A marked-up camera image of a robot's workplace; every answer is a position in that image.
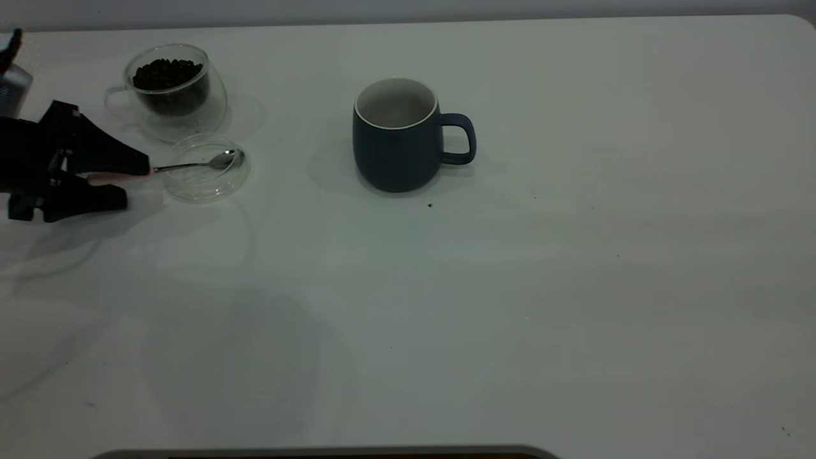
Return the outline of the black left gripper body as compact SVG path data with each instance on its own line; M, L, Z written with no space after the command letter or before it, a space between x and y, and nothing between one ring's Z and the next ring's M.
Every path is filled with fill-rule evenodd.
M54 156L49 128L39 122L1 119L1 192L32 194L50 179Z

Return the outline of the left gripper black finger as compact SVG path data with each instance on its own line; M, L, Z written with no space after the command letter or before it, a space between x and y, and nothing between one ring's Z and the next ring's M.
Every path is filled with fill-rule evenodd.
M53 101L39 121L47 150L61 152L67 171L148 175L152 172L148 155L131 148L94 125L76 105Z
M45 222L77 215L128 209L126 191L114 185L93 186L82 177L67 175L21 187L9 187L8 218L32 221L36 210Z

